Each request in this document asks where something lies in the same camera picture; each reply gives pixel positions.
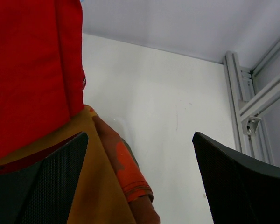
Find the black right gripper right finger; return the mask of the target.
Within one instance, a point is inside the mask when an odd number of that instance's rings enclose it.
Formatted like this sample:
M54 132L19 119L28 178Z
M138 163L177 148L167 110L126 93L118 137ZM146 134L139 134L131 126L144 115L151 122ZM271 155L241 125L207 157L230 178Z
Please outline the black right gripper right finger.
M280 224L280 168L196 132L192 139L213 222Z

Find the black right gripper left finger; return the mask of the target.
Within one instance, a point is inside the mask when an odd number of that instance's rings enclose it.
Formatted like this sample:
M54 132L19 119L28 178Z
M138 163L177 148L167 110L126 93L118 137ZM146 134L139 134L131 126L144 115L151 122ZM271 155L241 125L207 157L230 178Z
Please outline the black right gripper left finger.
M0 224L65 224L88 145L85 132L0 165Z

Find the red trousers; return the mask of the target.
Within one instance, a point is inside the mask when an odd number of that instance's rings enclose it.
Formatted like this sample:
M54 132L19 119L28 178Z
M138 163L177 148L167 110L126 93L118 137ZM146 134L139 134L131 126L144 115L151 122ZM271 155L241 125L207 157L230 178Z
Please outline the red trousers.
M78 0L0 0L0 164L83 107Z

